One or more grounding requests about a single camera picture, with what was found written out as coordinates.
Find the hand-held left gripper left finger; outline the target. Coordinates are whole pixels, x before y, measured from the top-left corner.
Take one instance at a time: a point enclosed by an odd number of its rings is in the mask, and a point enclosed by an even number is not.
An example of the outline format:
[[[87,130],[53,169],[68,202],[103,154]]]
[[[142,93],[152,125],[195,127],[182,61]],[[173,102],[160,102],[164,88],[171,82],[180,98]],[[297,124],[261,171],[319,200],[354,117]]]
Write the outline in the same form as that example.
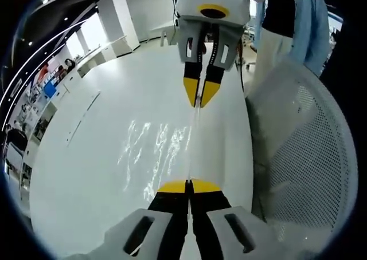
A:
[[[148,208],[139,208],[106,232],[106,259],[180,259],[188,232],[187,180],[161,186]]]

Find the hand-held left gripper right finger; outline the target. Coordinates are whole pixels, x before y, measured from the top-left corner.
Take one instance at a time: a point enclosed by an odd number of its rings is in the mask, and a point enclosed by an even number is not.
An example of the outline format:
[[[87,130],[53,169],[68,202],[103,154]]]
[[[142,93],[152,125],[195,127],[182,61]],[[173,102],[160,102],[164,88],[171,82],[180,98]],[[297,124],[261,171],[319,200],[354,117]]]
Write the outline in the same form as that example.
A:
[[[283,259],[284,247],[266,223],[233,207],[221,188],[190,180],[193,231],[202,259]]]

